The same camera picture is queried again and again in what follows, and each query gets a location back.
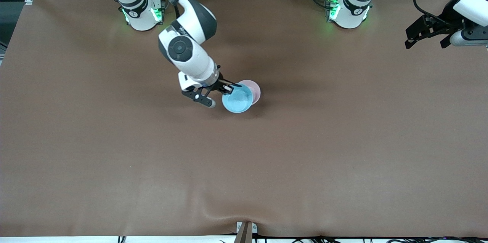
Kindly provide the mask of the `brown table mat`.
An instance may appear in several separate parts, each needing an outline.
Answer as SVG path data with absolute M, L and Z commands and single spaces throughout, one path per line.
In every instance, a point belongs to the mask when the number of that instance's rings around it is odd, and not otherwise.
M 0 65 L 0 237 L 488 238 L 488 50 L 405 49 L 410 0 L 343 30 L 311 0 L 198 0 L 232 114 L 113 0 L 34 0 Z

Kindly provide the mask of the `light pink bowl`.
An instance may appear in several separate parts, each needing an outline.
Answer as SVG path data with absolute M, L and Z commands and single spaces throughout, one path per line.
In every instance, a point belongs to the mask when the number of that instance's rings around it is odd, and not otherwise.
M 251 90 L 253 95 L 252 105 L 256 104 L 259 101 L 261 97 L 261 89 L 256 82 L 252 80 L 241 80 L 239 82 L 239 85 L 246 85 Z

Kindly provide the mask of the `light blue bowl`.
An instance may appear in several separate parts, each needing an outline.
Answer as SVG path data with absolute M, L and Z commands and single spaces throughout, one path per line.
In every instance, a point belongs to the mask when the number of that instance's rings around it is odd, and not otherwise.
M 243 113 L 251 108 L 254 101 L 252 90 L 246 85 L 234 86 L 230 94 L 222 95 L 225 109 L 232 113 Z

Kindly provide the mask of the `green lit base box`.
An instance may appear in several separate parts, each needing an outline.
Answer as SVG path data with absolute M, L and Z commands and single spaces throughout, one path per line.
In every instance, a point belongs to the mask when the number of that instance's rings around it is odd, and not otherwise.
M 151 12 L 157 23 L 161 23 L 164 19 L 165 2 L 163 0 L 152 0 Z
M 328 22 L 335 21 L 340 11 L 339 0 L 324 0 L 324 3 L 325 3 L 326 21 Z

